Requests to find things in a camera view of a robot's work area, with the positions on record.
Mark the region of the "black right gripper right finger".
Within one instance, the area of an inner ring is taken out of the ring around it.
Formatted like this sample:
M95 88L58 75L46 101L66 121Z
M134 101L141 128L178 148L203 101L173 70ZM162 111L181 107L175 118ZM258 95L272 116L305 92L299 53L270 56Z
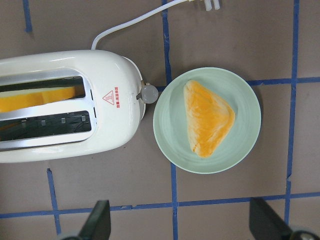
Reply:
M318 240L310 231L293 231L261 197L249 202L249 230L256 240Z

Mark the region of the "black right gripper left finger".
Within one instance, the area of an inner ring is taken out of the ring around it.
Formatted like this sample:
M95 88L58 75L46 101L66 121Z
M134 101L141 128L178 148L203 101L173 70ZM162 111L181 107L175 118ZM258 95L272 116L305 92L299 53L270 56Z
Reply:
M77 234L62 236L62 240L108 240L111 235L109 200L99 200Z

